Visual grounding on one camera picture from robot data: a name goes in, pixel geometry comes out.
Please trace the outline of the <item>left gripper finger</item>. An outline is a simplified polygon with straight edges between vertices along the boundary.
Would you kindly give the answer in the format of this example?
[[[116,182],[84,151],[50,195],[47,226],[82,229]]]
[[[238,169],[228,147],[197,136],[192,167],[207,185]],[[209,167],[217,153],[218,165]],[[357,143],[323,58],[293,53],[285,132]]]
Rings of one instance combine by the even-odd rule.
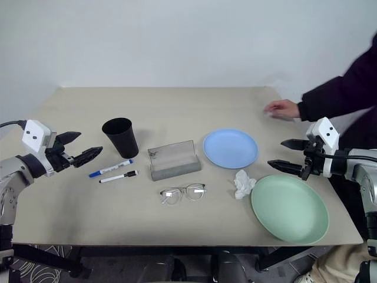
[[[92,161],[95,159],[103,150],[102,146],[98,147],[91,147],[85,151],[83,151],[81,154],[78,156],[73,157],[72,165],[75,168],[81,167],[88,162]]]
[[[67,131],[59,135],[59,140],[63,145],[66,145],[73,142],[80,135],[81,133],[77,131]]]

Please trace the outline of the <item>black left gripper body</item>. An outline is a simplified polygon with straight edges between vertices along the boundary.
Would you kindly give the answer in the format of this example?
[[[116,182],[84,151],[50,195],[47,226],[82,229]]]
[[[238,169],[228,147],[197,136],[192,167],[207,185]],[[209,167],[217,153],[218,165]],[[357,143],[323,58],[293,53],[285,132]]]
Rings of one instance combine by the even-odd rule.
[[[53,145],[45,150],[45,155],[55,172],[60,172],[70,167],[70,162],[64,157],[65,145],[59,140],[59,135],[56,136]]]

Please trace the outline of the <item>person's bare hand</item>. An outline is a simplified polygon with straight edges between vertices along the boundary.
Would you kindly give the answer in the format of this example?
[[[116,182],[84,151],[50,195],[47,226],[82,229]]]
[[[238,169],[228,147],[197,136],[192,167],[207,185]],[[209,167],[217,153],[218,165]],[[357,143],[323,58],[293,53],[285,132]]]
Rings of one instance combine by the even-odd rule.
[[[291,121],[300,119],[298,105],[290,100],[276,100],[264,108],[264,113],[275,119]]]

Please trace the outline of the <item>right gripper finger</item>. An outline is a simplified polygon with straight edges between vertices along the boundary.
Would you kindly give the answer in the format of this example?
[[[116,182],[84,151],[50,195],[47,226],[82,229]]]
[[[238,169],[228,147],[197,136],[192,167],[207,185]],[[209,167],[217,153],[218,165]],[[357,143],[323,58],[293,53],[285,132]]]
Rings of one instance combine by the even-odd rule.
[[[269,160],[267,164],[283,173],[301,177],[302,165],[294,164],[284,160]]]
[[[302,139],[288,139],[282,141],[280,144],[292,150],[305,150],[308,146],[308,141]]]

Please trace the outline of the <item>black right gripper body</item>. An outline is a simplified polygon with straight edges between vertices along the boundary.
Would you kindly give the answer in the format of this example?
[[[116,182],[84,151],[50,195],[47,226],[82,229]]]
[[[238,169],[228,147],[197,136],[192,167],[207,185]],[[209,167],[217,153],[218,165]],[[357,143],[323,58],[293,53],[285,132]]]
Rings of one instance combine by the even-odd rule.
[[[305,166],[301,169],[300,178],[307,181],[310,175],[319,176],[323,172],[325,158],[322,156],[324,142],[321,138],[306,141],[303,149]]]

